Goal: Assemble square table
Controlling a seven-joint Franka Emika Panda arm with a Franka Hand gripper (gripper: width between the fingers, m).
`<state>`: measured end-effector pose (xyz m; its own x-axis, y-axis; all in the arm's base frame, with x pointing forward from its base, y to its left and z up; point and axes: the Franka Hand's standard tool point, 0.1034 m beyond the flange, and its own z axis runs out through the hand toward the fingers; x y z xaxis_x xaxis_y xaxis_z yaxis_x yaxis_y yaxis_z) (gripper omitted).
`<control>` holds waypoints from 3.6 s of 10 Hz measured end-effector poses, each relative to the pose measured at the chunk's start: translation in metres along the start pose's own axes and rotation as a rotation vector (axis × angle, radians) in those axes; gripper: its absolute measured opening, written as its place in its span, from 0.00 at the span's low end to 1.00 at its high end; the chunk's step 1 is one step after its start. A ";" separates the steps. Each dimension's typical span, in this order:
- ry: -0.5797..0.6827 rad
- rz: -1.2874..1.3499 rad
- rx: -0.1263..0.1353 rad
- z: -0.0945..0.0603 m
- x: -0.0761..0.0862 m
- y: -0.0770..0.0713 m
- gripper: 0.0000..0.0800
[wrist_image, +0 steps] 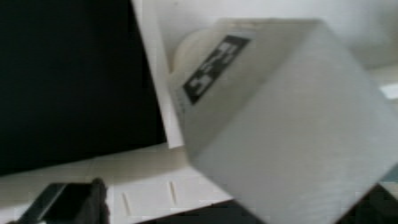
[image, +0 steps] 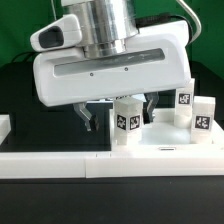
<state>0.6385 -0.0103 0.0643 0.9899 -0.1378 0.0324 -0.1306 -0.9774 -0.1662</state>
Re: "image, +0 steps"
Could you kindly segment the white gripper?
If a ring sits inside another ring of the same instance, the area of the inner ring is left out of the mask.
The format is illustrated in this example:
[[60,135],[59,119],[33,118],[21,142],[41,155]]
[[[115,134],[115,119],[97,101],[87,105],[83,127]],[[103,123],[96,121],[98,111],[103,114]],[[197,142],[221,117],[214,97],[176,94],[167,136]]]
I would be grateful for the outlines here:
[[126,50],[111,57],[87,58],[78,46],[81,37],[78,18],[66,15],[35,32],[30,42],[39,53],[33,71],[40,101],[48,107],[74,104],[88,131],[97,131],[99,121],[87,101],[145,93],[143,122],[149,124],[157,92],[182,88],[191,79],[183,20],[139,29],[125,41]]

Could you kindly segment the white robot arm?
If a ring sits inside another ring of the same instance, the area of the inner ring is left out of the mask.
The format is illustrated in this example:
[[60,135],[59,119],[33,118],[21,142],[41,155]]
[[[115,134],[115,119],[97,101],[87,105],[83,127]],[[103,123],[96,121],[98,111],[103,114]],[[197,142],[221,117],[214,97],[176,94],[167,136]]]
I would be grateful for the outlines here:
[[132,0],[61,0],[64,15],[30,37],[40,101],[71,104],[89,131],[98,119],[92,100],[143,94],[153,120],[158,93],[191,79],[188,22],[170,13],[137,19]]

